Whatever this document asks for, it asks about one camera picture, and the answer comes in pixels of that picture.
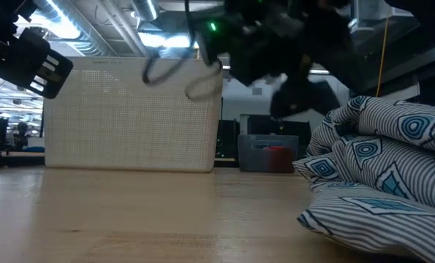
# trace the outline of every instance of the ductwork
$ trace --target ductwork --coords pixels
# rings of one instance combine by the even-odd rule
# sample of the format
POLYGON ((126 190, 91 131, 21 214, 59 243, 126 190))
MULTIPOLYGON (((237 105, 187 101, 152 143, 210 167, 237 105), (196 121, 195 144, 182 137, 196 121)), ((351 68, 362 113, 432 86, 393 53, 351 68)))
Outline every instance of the ductwork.
MULTIPOLYGON (((52 1, 82 33, 80 37, 76 39, 79 40, 79 42, 72 41, 71 39, 71 46, 79 50, 79 52, 85 56, 118 56, 70 0, 50 1, 52 1)), ((60 17, 59 13, 54 10, 47 0, 36 0, 35 3, 39 6, 36 12, 54 23, 61 22, 62 17, 60 17)))
POLYGON ((159 17, 160 7, 156 0, 131 0, 136 15, 145 22, 151 22, 159 17))

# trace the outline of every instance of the wall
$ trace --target wall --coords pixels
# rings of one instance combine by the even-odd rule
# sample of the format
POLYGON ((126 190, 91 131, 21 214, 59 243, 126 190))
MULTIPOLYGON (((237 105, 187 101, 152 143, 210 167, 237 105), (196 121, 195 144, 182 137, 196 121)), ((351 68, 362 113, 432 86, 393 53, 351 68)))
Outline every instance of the wall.
MULTIPOLYGON (((311 81, 317 82, 327 80, 331 88, 336 93, 341 104, 349 101, 349 89, 342 85, 335 77, 329 75, 311 75, 311 81)), ((279 84, 267 85, 261 80, 254 84, 254 87, 262 88, 262 96, 253 96, 249 87, 239 83, 235 79, 230 82, 224 80, 224 98, 223 119, 233 120, 240 119, 241 114, 268 115, 271 96, 274 90, 279 88, 279 84)), ((309 121, 311 130, 322 123, 323 116, 313 110, 297 114, 287 119, 288 121, 309 121)))

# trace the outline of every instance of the gray storage bin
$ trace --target gray storage bin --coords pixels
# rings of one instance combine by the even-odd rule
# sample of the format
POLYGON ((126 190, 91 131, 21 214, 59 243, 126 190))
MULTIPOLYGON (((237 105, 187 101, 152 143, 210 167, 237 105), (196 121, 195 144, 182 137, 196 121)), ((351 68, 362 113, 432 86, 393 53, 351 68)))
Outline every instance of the gray storage bin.
POLYGON ((269 147, 283 147, 292 150, 290 159, 281 158, 282 166, 292 167, 292 161, 297 157, 298 136, 288 135, 256 135, 242 134, 238 136, 238 158, 240 170, 244 172, 282 172, 275 169, 275 161, 280 154, 277 150, 268 150, 269 147))

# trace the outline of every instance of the wooden table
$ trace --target wooden table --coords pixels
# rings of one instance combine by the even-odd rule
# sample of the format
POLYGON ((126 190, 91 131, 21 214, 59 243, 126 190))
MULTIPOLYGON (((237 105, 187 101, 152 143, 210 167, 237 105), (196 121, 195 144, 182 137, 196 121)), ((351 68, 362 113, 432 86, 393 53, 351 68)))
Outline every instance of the wooden table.
POLYGON ((0 170, 0 262, 375 262, 312 234, 300 177, 0 170))

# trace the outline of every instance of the pipe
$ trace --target pipe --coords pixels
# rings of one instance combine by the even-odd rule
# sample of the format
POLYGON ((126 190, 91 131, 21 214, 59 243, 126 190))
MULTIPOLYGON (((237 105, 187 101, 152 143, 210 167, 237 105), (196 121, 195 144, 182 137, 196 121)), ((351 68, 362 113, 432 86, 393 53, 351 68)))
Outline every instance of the pipe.
POLYGON ((151 22, 159 17, 160 8, 156 0, 131 0, 131 3, 142 21, 151 22))
POLYGON ((132 41, 136 44, 136 46, 141 50, 143 55, 146 58, 149 57, 147 48, 145 47, 145 45, 141 41, 141 38, 139 38, 139 35, 137 34, 136 31, 132 30, 128 21, 126 21, 126 19, 124 19, 124 16, 120 12, 118 7, 111 0, 103 0, 103 2, 106 3, 106 5, 110 8, 110 11, 112 12, 112 14, 115 15, 116 18, 118 18, 120 20, 120 23, 123 24, 124 29, 126 30, 128 35, 131 37, 132 41))
MULTIPOLYGON (((82 32, 79 40, 89 41, 87 43, 73 43, 72 46, 74 48, 85 56, 118 56, 114 49, 103 39, 100 33, 70 0, 50 1, 82 32)), ((47 0, 35 0, 34 2, 39 6, 37 12, 48 20, 54 23, 59 23, 62 20, 58 12, 52 8, 47 0)))
POLYGON ((137 55, 141 56, 141 50, 133 43, 133 41, 129 38, 128 34, 122 29, 120 24, 116 21, 113 15, 108 11, 107 7, 104 5, 102 0, 96 0, 98 7, 105 13, 108 20, 113 24, 118 33, 123 37, 124 41, 128 44, 129 48, 137 55))

